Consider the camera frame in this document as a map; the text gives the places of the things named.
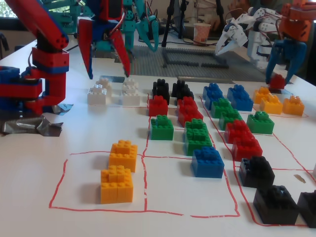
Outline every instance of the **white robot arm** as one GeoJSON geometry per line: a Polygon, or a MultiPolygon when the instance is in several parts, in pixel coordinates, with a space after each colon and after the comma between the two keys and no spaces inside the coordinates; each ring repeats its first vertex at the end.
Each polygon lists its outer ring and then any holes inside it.
{"type": "Polygon", "coordinates": [[[242,47],[249,40],[248,56],[257,66],[264,67],[265,65],[260,62],[266,64],[272,48],[272,43],[266,33],[277,33],[276,22],[280,18],[281,15],[274,10],[267,8],[255,10],[251,7],[248,14],[242,14],[236,20],[234,18],[227,20],[228,24],[216,44],[216,55],[231,51],[236,47],[242,47]],[[248,29],[251,30],[247,39],[244,31],[248,29]],[[221,49],[227,39],[231,39],[231,42],[221,49]]]}

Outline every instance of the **silver duct tape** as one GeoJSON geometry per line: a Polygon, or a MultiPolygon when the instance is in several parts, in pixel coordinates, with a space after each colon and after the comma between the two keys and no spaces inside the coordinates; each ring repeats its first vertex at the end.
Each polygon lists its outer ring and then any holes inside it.
{"type": "Polygon", "coordinates": [[[50,123],[45,116],[31,113],[0,111],[0,133],[40,134],[45,137],[59,137],[63,123],[50,123]]]}

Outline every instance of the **paper cup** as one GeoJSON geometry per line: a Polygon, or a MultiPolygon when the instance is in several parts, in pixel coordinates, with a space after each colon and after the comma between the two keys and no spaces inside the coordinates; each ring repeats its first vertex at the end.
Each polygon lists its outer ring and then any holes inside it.
{"type": "Polygon", "coordinates": [[[206,43],[211,25],[205,23],[194,23],[194,41],[206,43]]]}

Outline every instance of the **orange lego brick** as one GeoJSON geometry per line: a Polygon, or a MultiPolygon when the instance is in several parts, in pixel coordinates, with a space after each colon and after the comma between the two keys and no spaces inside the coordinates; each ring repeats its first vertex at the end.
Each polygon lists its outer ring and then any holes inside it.
{"type": "Polygon", "coordinates": [[[101,170],[101,204],[133,202],[133,190],[130,169],[111,165],[109,170],[101,170]]]}
{"type": "Polygon", "coordinates": [[[285,114],[302,116],[304,108],[305,106],[298,96],[291,95],[290,99],[284,99],[283,113],[285,114]]]}
{"type": "Polygon", "coordinates": [[[131,172],[136,170],[137,146],[131,145],[130,141],[120,140],[114,143],[111,148],[109,165],[123,165],[129,168],[131,172]]]}
{"type": "Polygon", "coordinates": [[[282,113],[283,104],[278,100],[276,95],[269,94],[267,98],[262,98],[260,103],[260,109],[268,114],[282,113]]]}
{"type": "Polygon", "coordinates": [[[101,183],[101,204],[116,203],[118,198],[117,183],[101,183]]]}
{"type": "Polygon", "coordinates": [[[270,91],[267,87],[260,87],[259,90],[255,90],[253,93],[252,100],[255,104],[260,104],[262,98],[267,98],[270,94],[270,91]]]}

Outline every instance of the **gray baseplate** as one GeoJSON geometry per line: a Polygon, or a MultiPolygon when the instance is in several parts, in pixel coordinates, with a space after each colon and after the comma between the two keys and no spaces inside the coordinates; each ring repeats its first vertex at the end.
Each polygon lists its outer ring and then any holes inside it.
{"type": "MultiPolygon", "coordinates": [[[[219,57],[226,62],[229,68],[214,68],[214,67],[197,67],[187,65],[170,65],[164,66],[162,51],[159,47],[156,52],[150,51],[146,46],[135,46],[133,53],[135,60],[131,64],[131,75],[153,76],[153,77],[201,77],[213,79],[231,79],[236,81],[257,81],[265,82],[265,75],[255,66],[244,58],[237,55],[235,52],[227,52],[219,57]]],[[[179,56],[179,61],[182,60],[183,54],[199,54],[201,52],[211,52],[211,50],[201,49],[180,49],[172,48],[172,57],[179,56]]]]}

